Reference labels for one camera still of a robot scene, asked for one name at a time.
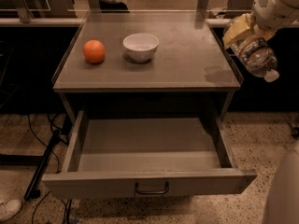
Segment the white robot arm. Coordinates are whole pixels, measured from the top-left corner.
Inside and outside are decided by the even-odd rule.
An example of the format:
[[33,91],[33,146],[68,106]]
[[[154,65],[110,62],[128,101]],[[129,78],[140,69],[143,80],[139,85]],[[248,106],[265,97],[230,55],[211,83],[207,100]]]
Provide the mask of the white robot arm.
[[[252,75],[267,82],[279,78],[278,60],[268,46],[276,31],[298,19],[299,0],[254,0],[252,11],[230,20],[223,45]],[[299,224],[299,143],[282,158],[272,181],[263,224]]]

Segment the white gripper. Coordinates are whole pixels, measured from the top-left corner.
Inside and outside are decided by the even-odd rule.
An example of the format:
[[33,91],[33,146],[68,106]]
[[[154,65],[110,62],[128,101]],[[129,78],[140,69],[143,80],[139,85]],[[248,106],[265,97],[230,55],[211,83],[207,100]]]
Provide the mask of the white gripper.
[[299,0],[254,0],[252,12],[230,20],[222,41],[226,49],[242,47],[246,42],[262,33],[265,41],[275,31],[299,20]]

